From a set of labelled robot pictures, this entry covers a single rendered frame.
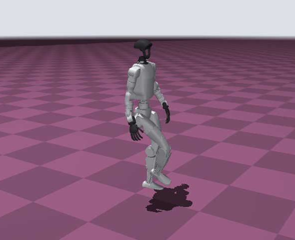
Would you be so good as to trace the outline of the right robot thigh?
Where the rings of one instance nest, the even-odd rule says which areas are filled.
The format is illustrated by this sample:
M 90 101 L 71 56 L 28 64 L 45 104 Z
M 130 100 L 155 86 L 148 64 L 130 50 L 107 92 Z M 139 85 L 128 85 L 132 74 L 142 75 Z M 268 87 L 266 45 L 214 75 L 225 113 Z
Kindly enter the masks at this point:
M 168 144 L 166 138 L 160 131 L 160 129 L 145 115 L 143 114 L 136 114 L 135 115 L 136 125 L 139 128 L 143 127 L 144 133 L 151 138 L 156 144 L 159 145 L 158 148 L 162 148 L 167 151 L 167 155 L 171 151 L 171 146 Z

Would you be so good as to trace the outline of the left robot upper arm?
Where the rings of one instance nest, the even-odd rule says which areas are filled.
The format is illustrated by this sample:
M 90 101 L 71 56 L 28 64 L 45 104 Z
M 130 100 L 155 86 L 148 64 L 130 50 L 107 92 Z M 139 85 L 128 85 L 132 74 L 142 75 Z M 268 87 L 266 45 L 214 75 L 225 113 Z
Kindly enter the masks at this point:
M 153 63 L 153 62 L 152 62 Z M 156 69 L 157 69 L 157 65 L 156 65 L 156 63 L 153 63 L 153 65 L 154 65 L 154 80 L 156 79 Z M 154 89 L 153 89 L 153 91 L 156 91 L 157 90 L 157 88 L 159 87 L 159 84 L 156 82 L 156 81 L 154 81 Z

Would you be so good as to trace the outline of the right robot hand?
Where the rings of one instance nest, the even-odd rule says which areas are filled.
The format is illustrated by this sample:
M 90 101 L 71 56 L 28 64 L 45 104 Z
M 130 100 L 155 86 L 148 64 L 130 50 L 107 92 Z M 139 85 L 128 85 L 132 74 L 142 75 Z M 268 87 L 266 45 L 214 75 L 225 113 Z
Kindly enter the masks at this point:
M 130 132 L 130 135 L 131 135 L 131 138 L 132 138 L 132 140 L 133 141 L 138 141 L 138 140 L 141 140 L 141 139 L 143 139 L 143 137 L 140 135 L 140 133 L 138 132 L 139 130 L 143 133 L 143 130 L 141 130 L 138 126 L 137 126 L 137 124 L 136 124 L 136 120 L 135 120 L 135 117 L 134 116 L 132 116 L 132 120 L 133 121 L 131 121 L 131 122 L 128 122 L 128 125 L 130 125 L 130 127 L 129 127 L 129 132 Z M 141 138 L 141 139 L 139 139 L 139 137 Z

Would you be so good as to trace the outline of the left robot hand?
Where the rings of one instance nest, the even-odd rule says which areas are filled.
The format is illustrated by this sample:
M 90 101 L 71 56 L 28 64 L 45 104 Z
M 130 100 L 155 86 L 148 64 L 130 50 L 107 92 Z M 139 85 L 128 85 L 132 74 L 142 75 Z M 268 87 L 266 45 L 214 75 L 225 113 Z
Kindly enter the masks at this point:
M 166 124 L 170 121 L 170 111 L 169 111 L 169 106 L 165 103 L 165 102 L 163 102 L 162 103 L 162 106 L 163 106 L 163 109 L 165 109 L 165 112 L 166 112 L 166 115 L 167 115 L 167 118 L 166 118 Z

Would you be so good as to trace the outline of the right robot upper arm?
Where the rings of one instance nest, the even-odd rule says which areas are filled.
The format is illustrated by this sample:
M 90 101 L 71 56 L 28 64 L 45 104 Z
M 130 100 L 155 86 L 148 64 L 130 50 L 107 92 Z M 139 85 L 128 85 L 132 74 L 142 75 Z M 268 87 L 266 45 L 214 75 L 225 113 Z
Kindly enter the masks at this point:
M 128 70 L 128 80 L 127 80 L 127 85 L 126 85 L 126 93 L 129 93 L 130 97 L 129 100 L 133 101 L 136 99 L 136 93 L 133 92 L 137 78 L 140 76 L 140 70 L 141 68 L 138 66 L 131 67 Z

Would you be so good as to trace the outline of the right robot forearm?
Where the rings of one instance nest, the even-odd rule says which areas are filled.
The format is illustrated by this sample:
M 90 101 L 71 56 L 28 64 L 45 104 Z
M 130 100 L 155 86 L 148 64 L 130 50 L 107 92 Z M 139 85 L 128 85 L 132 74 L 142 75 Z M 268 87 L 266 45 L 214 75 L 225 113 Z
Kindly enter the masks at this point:
M 124 105 L 125 105 L 125 116 L 127 117 L 127 121 L 130 123 L 133 121 L 132 116 L 134 116 L 134 112 L 133 112 L 134 103 L 130 101 L 129 92 L 125 94 Z

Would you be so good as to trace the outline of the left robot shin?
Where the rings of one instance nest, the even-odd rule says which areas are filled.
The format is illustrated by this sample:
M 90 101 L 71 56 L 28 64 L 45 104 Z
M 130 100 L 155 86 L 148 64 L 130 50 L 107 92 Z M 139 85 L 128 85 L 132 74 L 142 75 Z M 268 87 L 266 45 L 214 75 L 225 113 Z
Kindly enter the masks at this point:
M 158 151 L 157 151 L 156 155 L 154 155 L 152 157 L 147 156 L 146 159 L 145 159 L 145 161 L 146 161 L 145 162 L 146 163 L 146 169 L 147 169 L 147 179 L 146 179 L 147 184 L 151 184 L 151 182 L 153 181 L 153 176 L 150 174 L 150 171 L 152 169 L 156 169 L 156 166 L 157 166 L 157 163 L 156 163 L 157 154 L 158 154 Z

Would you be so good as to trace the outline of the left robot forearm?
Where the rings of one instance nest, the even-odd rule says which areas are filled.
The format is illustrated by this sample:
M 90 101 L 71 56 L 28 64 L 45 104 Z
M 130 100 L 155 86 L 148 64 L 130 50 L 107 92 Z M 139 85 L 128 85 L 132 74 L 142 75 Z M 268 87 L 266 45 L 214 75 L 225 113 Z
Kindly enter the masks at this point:
M 165 97 L 161 93 L 160 87 L 153 91 L 153 94 L 156 96 L 157 100 L 161 103 L 161 106 L 163 107 L 163 103 L 165 102 L 166 105 L 168 105 L 167 101 L 165 100 Z

